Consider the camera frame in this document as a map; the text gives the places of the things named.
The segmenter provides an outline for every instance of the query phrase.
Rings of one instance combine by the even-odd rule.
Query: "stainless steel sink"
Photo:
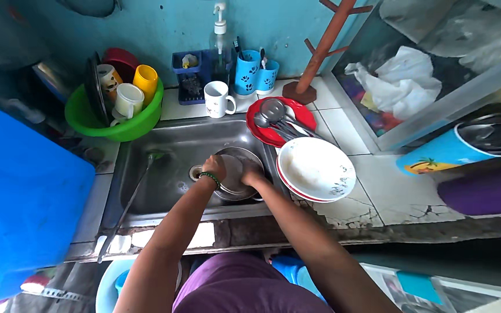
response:
[[[161,121],[148,134],[122,143],[104,217],[103,228],[113,228],[146,168],[146,153],[160,151],[164,156],[151,166],[129,209],[123,227],[157,225],[171,207],[194,183],[189,170],[206,158],[230,146],[250,150],[262,160],[266,177],[289,195],[275,171],[275,148],[254,138],[245,122],[245,114],[212,119]],[[216,194],[206,206],[202,220],[269,215],[264,202],[253,199],[230,202]]]

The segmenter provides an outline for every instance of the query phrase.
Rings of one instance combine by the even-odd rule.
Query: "person's hand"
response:
[[[258,164],[248,161],[243,164],[243,175],[241,176],[241,182],[243,184],[253,186],[254,183],[262,179],[266,179],[266,177],[262,174]]]
[[[204,165],[202,165],[202,172],[208,172],[214,175],[221,183],[226,178],[226,165],[223,164],[223,158],[219,155],[211,155]]]

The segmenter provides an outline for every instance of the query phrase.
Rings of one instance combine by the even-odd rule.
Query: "person's arm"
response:
[[[202,170],[219,181],[226,177],[223,160],[217,155],[206,160]],[[215,180],[203,175],[168,212],[132,265],[114,313],[171,312],[177,263],[197,231],[216,187]]]
[[[242,181],[260,193],[289,243],[307,266],[316,288],[335,312],[401,312],[326,230],[283,196],[264,176],[247,170]]]

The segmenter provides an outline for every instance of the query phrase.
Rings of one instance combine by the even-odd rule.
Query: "soap dispenser bottle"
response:
[[[210,53],[212,56],[212,80],[219,80],[229,84],[229,71],[226,65],[231,63],[231,42],[227,32],[227,21],[223,19],[223,11],[226,10],[224,2],[216,3],[214,15],[218,14],[218,20],[214,22],[214,33],[210,37]]]

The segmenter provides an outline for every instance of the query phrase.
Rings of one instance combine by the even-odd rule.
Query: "red plate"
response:
[[[260,110],[260,104],[262,101],[270,98],[276,98],[282,101],[285,105],[289,106],[295,112],[295,119],[303,125],[310,128],[310,130],[316,130],[316,121],[312,113],[304,105],[296,102],[293,99],[284,97],[266,97],[255,101],[250,105],[247,111],[247,127],[250,132],[258,138],[260,141],[267,145],[275,146],[276,148],[281,148],[285,140],[283,140],[273,129],[270,128],[260,128],[254,124],[254,114]]]

